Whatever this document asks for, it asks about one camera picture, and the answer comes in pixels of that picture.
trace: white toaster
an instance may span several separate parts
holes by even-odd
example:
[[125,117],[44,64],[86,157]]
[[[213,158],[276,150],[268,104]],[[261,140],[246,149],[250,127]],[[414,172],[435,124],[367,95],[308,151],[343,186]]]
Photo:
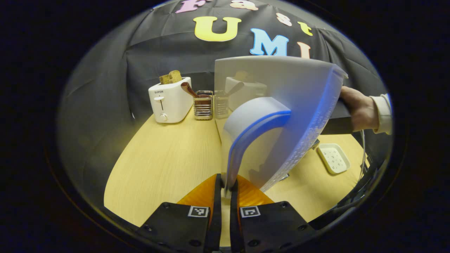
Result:
[[181,88],[183,82],[191,85],[190,77],[182,77],[181,81],[171,84],[158,83],[148,89],[150,103],[156,122],[177,123],[188,114],[192,104],[192,96]]

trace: colorful letter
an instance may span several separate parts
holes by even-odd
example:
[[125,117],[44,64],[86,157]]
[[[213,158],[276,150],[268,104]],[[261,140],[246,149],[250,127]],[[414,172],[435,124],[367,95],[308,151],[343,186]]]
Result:
[[303,22],[297,22],[300,24],[300,28],[301,30],[306,33],[309,36],[312,36],[312,33],[309,31],[311,30],[311,27],[309,27],[307,24],[303,23]]
[[233,8],[238,8],[238,9],[250,9],[250,10],[258,10],[257,7],[255,7],[255,4],[249,1],[245,1],[245,0],[233,0],[231,1],[232,3],[230,4],[231,7]]
[[183,6],[181,7],[181,9],[175,11],[175,13],[181,13],[181,12],[186,12],[186,11],[193,11],[193,10],[198,9],[195,6],[200,7],[200,6],[203,6],[205,3],[206,3],[205,0],[200,0],[200,1],[197,1],[197,0],[186,0],[186,1],[183,1]]
[[274,55],[286,56],[286,48],[289,41],[288,38],[277,35],[274,40],[271,41],[269,35],[267,35],[267,32],[265,32],[264,30],[257,28],[252,28],[250,30],[255,34],[253,48],[250,49],[251,54],[263,55],[264,51],[262,50],[262,47],[264,47],[267,55],[272,55],[272,53],[276,49],[277,52]]
[[309,59],[309,50],[311,47],[301,42],[297,42],[297,44],[300,46],[300,57]]
[[287,25],[289,27],[292,26],[292,23],[291,23],[290,19],[287,16],[285,16],[285,15],[283,15],[281,13],[277,13],[276,15],[277,15],[278,21],[280,21],[281,23],[283,23],[283,24],[285,24],[285,25]]
[[227,22],[225,33],[213,33],[212,22],[217,20],[216,17],[196,17],[194,18],[195,24],[195,36],[204,41],[229,41],[234,39],[238,34],[238,23],[241,22],[239,18],[225,17],[224,21]]

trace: letter m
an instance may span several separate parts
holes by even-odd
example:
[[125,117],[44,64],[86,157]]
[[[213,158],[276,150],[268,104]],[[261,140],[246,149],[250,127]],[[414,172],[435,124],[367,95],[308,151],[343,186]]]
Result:
[[251,54],[263,55],[264,51],[262,50],[262,47],[264,47],[264,50],[268,55],[272,55],[276,49],[277,52],[273,55],[286,56],[286,48],[289,41],[288,38],[277,35],[274,40],[271,41],[269,35],[267,35],[267,32],[264,30],[257,28],[252,28],[250,30],[255,34],[253,48],[250,49]]

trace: wooden table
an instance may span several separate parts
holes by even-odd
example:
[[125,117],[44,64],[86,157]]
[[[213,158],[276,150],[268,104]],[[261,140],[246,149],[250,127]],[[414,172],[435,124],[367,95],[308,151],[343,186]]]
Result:
[[[175,124],[160,124],[153,117],[125,147],[104,194],[105,207],[136,226],[162,202],[178,202],[221,172],[221,141],[214,120],[195,120],[193,109]],[[306,221],[336,205],[355,187],[360,174],[363,150],[351,135],[323,135],[319,140],[340,145],[351,168],[331,175],[317,149],[310,150],[290,171],[290,177],[265,192],[275,202],[288,201]],[[221,246],[230,245],[229,224],[230,200],[222,198]]]

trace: hand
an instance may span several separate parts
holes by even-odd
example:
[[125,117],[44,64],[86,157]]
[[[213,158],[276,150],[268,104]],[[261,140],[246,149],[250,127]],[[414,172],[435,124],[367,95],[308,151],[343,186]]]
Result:
[[378,109],[374,100],[361,92],[342,86],[340,97],[350,110],[353,131],[378,129]]

